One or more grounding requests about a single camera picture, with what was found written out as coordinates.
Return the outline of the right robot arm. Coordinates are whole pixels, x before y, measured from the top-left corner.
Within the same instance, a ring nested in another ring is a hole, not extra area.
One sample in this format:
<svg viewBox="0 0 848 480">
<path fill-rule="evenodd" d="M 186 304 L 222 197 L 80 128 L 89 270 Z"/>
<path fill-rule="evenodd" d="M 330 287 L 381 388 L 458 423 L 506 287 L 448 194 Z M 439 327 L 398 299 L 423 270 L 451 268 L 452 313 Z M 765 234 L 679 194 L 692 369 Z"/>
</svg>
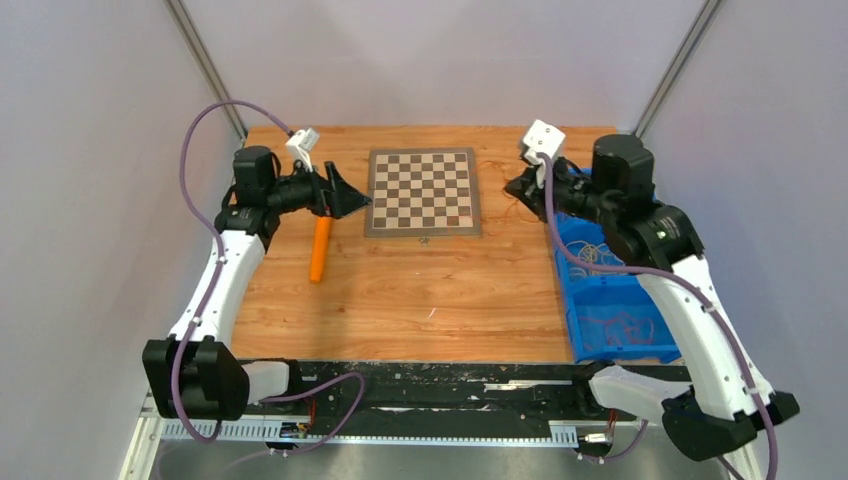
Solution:
<svg viewBox="0 0 848 480">
<path fill-rule="evenodd" d="M 694 461 L 722 459 L 798 414 L 794 395 L 758 371 L 714 289 L 703 244 L 681 209 L 658 200 L 654 157 L 632 135 L 599 137 L 589 171 L 563 154 L 563 132 L 536 124 L 520 140 L 526 163 L 508 194 L 546 222 L 563 213 L 600 227 L 617 256 L 615 273 L 633 276 L 658 308 L 683 357 L 688 382 L 635 373 L 611 362 L 584 369 L 571 403 L 584 417 L 605 409 L 662 426 Z"/>
</svg>

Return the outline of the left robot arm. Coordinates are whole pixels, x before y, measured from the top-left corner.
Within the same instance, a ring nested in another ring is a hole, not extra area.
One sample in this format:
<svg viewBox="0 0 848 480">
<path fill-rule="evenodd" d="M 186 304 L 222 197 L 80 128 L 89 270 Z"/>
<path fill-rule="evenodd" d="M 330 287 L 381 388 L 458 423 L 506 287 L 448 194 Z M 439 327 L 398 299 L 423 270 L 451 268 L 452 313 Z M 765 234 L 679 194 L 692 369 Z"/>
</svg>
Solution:
<svg viewBox="0 0 848 480">
<path fill-rule="evenodd" d="M 158 412 L 165 418 L 232 421 L 267 399 L 282 414 L 300 410 L 306 388 L 292 378 L 293 360 L 243 363 L 230 350 L 236 316 L 282 215 L 307 210 L 342 219 L 371 199 L 346 182 L 332 162 L 319 174 L 301 161 L 282 175 L 266 146 L 234 155 L 234 183 L 214 220 L 208 264 L 186 310 L 168 336 L 150 340 L 142 363 Z"/>
</svg>

